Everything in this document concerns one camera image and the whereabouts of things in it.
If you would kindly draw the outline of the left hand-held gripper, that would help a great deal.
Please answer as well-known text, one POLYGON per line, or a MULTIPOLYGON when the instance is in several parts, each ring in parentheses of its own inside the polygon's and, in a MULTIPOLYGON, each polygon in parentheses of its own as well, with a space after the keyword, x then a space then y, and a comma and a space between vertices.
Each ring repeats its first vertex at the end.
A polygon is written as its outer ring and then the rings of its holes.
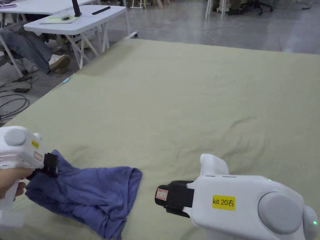
MULTIPOLYGON (((21 126, 0 128, 0 168, 28 168, 55 178, 58 175, 58 157, 46 151, 39 133, 32 133, 21 126)), ((14 201, 19 180, 6 192, 0 200, 0 226, 5 228, 21 228, 24 216, 10 211, 14 201)))

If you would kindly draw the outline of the person's left hand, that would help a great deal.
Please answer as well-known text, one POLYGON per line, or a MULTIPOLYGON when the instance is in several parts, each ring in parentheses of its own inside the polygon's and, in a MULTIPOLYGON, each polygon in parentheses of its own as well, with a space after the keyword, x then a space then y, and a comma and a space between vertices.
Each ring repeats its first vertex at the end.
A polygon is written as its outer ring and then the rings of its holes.
POLYGON ((7 191, 18 181, 15 197, 24 194, 26 184, 20 182, 30 176, 33 170, 30 168, 8 168, 0 170, 0 198, 3 199, 7 191))

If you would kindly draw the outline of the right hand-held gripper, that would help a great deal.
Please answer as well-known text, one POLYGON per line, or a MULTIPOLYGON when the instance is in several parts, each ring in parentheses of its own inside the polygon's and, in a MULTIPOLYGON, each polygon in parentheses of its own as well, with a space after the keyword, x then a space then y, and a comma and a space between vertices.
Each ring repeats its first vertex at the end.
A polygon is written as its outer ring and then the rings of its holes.
POLYGON ((316 212, 291 188, 258 175, 230 175, 226 162, 200 157, 195 181, 160 185, 155 203, 190 218, 210 240, 315 240, 316 212))

